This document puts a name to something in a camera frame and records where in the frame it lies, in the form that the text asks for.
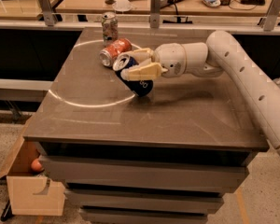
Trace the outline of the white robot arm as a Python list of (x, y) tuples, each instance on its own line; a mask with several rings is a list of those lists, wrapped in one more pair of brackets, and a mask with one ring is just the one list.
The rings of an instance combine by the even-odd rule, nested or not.
[(129, 53), (137, 65), (120, 72), (126, 81), (158, 77), (217, 77), (225, 72), (247, 103), (253, 118), (280, 156), (280, 88), (225, 31), (214, 31), (204, 43), (162, 44)]

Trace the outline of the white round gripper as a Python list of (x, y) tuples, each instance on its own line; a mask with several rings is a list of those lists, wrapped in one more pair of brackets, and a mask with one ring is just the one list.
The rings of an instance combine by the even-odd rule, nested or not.
[[(150, 48), (135, 49), (124, 52), (138, 63), (150, 61), (154, 51)], [(184, 48), (177, 43), (163, 44), (155, 49), (156, 63), (135, 65), (123, 69), (120, 74), (127, 81), (154, 80), (160, 76), (180, 77), (186, 70), (186, 54)]]

